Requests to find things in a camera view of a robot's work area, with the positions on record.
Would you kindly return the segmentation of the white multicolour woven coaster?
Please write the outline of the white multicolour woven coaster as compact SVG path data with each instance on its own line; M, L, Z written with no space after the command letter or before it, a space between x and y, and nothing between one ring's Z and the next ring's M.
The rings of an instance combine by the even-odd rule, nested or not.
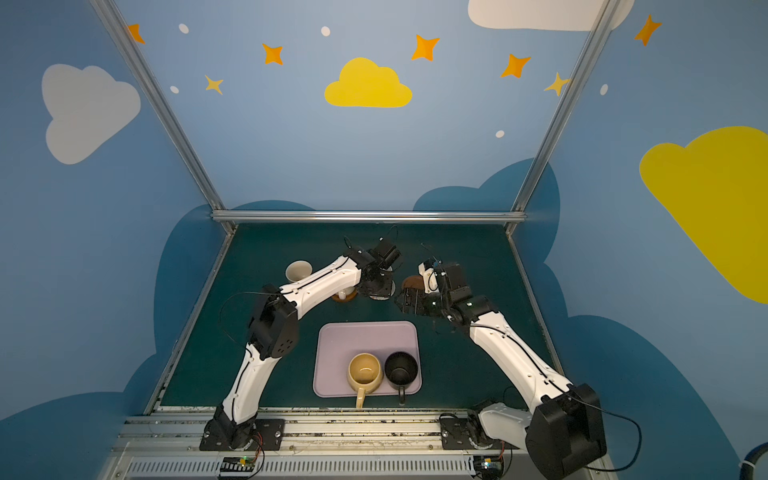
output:
M369 298L376 301L387 301L396 294L395 291L375 292L369 295Z

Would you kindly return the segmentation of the lilac plastic tray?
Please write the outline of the lilac plastic tray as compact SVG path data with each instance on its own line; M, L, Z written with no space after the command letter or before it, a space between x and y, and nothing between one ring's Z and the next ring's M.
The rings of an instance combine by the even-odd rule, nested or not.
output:
M416 326L409 321L328 323L319 331L313 390L321 398L352 397L348 364L360 353L371 353L381 365L397 351L420 352Z

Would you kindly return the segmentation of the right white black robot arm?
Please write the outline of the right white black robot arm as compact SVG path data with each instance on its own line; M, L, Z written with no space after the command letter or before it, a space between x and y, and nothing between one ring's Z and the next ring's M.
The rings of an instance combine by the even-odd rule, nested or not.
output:
M495 403L478 420L489 438L525 451L543 477L563 479L606 454L597 393L539 357L491 299L472 292L460 264L421 263L418 274L403 281L396 303L406 314L448 320L509 378L528 410Z

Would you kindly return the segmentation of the left small circuit board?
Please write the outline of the left small circuit board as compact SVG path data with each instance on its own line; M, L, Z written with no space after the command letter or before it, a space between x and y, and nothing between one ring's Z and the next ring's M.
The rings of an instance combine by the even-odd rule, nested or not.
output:
M224 457L217 477L220 479L247 479L256 473L257 462L252 456Z

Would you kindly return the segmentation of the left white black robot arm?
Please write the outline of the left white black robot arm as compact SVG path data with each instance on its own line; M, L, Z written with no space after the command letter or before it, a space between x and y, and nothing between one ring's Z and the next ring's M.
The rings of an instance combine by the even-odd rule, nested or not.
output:
M256 439L259 402L279 359L299 339L299 322L312 308L353 288L363 296L388 300L395 294L393 264L401 256L387 238L368 250L350 246L308 277L256 293L248 323L245 354L228 395L204 427L202 451L244 450Z

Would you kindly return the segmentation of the yellow mug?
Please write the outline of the yellow mug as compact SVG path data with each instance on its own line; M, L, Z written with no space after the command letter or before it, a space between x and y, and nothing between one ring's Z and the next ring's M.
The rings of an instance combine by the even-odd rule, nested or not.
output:
M376 356L360 353L348 364L347 381L355 393L355 408L362 409L367 396L374 393L383 380L383 370Z

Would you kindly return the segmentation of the right small circuit board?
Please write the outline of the right small circuit board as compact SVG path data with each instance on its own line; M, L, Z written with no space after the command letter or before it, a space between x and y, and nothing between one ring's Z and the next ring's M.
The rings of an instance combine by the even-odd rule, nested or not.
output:
M500 480L506 473L505 462L498 457L475 456L473 469L473 478L478 480Z

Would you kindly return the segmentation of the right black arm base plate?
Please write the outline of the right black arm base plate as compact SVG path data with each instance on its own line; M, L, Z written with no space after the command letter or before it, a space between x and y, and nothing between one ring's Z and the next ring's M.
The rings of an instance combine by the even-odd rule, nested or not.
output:
M509 442L490 438L474 412L467 417L442 413L437 421L444 450L501 450L502 447L519 449Z

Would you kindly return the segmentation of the black mug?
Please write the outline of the black mug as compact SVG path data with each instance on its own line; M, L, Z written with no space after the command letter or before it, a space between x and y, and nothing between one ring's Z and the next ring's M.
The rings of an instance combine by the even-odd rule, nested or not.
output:
M414 356L404 351L390 354L384 365L384 374L389 385L398 395L400 406L406 403L406 391L415 381L419 367Z

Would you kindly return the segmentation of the cream mug white handle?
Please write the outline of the cream mug white handle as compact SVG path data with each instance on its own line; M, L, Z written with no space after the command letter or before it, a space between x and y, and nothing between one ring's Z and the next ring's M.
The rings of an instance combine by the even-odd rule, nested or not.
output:
M337 294L338 294L340 297L342 297L342 298L343 298L344 296L346 296L346 295L349 295L351 292L353 292L353 291L355 291L355 290L356 290L356 288L355 288L355 287L349 287L349 288L345 288L345 289L343 289L343 290L339 291Z

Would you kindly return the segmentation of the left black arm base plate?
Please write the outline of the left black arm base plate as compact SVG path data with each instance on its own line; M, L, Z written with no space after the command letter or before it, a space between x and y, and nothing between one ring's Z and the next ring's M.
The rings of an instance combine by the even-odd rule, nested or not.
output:
M214 418L203 429L200 451L277 451L281 447L283 419L252 419L235 425L227 418Z

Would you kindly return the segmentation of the cream mug lilac handle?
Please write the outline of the cream mug lilac handle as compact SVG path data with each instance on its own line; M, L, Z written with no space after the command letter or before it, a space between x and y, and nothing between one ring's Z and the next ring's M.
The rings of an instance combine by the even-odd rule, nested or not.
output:
M296 260L291 262L285 269L286 279L290 283L299 282L313 273L313 266L306 260Z

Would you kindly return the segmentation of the brown wooden round coaster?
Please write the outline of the brown wooden round coaster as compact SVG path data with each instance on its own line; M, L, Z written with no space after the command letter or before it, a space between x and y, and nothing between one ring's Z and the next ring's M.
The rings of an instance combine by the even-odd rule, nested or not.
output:
M355 290L355 291L351 292L349 295L344 296L343 298L340 297L338 294L334 294L331 297L331 299L333 301L337 302L337 303L347 303L347 302L350 302L350 301L354 300L356 298L356 296L357 296L357 293L358 292Z
M416 292L424 292L425 291L425 285L424 285L424 279L421 275L412 275L404 279L401 285L401 289L403 291L416 291Z

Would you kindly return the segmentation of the small circuit board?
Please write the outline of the small circuit board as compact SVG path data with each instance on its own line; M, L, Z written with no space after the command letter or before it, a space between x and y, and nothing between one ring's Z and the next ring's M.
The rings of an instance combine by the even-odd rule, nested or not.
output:
M473 469L473 478L478 480L500 480L506 473L505 462L498 457L475 456Z
M224 457L217 477L220 479L247 479L256 473L257 462L252 456Z

